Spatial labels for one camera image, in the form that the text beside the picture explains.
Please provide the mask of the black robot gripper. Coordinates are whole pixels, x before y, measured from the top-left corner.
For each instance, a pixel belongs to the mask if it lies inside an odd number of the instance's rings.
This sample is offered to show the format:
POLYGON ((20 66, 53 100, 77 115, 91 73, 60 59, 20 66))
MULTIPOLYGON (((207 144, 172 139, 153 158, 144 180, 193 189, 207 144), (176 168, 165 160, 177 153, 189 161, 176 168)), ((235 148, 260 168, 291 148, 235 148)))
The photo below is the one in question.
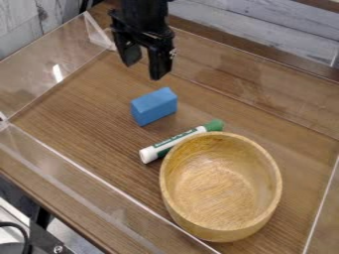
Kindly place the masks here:
POLYGON ((168 26, 168 3, 172 0, 116 0, 109 10, 113 41, 120 59, 132 66, 148 53, 148 72, 159 80, 171 70, 175 34, 168 26))

